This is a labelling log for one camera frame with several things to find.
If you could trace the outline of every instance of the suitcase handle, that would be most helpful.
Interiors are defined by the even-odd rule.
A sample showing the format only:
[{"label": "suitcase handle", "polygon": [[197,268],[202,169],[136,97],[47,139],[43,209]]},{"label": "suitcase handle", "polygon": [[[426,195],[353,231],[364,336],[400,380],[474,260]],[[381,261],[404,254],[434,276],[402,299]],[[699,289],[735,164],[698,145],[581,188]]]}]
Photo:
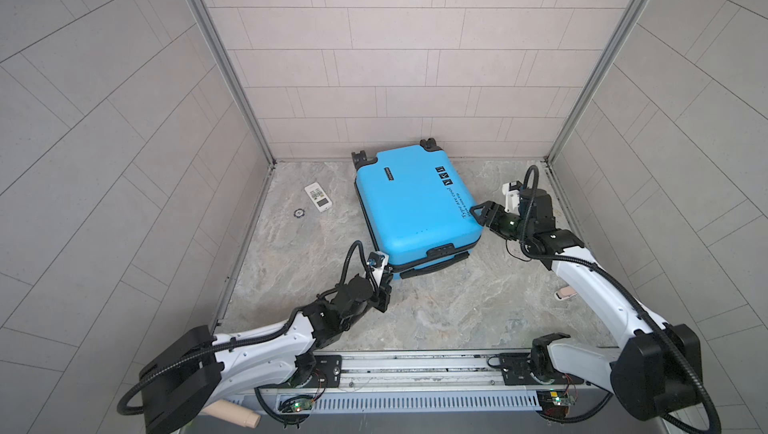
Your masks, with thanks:
[{"label": "suitcase handle", "polygon": [[424,267],[422,269],[412,269],[408,272],[404,272],[400,274],[401,279],[409,279],[411,277],[416,277],[417,275],[424,275],[424,274],[430,274],[433,272],[437,272],[440,269],[445,269],[448,266],[452,266],[453,264],[457,262],[461,262],[464,259],[469,257],[469,252],[464,251],[462,253],[456,254],[456,256],[453,256],[451,259],[444,260],[442,262],[438,262],[437,264],[433,264],[432,266]]}]

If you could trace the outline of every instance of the marble floor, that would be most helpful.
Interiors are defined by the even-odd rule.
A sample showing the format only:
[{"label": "marble floor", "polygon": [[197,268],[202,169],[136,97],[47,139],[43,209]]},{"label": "marble floor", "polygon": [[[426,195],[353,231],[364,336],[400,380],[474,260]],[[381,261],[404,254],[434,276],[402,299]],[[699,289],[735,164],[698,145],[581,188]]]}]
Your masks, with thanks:
[{"label": "marble floor", "polygon": [[[475,198],[502,202],[501,185],[523,179],[534,160],[453,160]],[[553,197],[558,226],[566,226],[544,165],[540,187]],[[351,162],[278,163],[264,209],[221,327],[234,333],[284,320],[339,279],[350,244],[372,245],[354,188]],[[318,212],[304,186],[319,182],[333,202]],[[295,218],[293,211],[305,209]],[[519,249],[510,243],[513,253]],[[349,277],[361,273],[352,258]],[[394,281],[386,313],[370,310],[327,350],[526,348],[538,336],[563,332],[596,346],[614,341],[578,295],[560,301],[565,285],[539,262],[509,256],[486,231],[466,261],[437,273]]]}]

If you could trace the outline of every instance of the vent grille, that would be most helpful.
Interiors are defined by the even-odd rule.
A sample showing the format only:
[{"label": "vent grille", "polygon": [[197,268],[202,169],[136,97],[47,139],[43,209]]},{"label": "vent grille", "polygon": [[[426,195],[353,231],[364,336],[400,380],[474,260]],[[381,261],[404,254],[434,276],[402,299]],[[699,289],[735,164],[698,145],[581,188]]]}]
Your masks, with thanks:
[{"label": "vent grille", "polygon": [[[280,395],[279,401],[289,396]],[[315,413],[538,411],[536,392],[356,392],[326,393]]]}]

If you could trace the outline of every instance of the suitcase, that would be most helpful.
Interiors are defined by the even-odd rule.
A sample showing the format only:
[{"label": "suitcase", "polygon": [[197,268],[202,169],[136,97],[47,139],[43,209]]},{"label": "suitcase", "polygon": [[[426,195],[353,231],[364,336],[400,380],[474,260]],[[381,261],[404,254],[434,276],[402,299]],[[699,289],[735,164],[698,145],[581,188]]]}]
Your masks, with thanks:
[{"label": "suitcase", "polygon": [[435,139],[417,146],[352,153],[355,189],[376,250],[394,278],[433,273],[469,257],[480,226],[475,200]]}]

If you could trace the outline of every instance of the tiled wall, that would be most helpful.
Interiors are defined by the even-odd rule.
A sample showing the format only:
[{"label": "tiled wall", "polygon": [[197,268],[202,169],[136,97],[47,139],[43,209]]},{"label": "tiled wall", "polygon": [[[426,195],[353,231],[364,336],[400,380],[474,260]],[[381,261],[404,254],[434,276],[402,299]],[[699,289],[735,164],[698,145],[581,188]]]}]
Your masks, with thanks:
[{"label": "tiled wall", "polygon": [[0,0],[0,431],[142,431],[266,170],[185,0]]},{"label": "tiled wall", "polygon": [[554,163],[598,260],[699,335],[734,432],[768,432],[766,85],[766,0],[650,0]]},{"label": "tiled wall", "polygon": [[542,157],[628,0],[205,0],[279,159]]}]

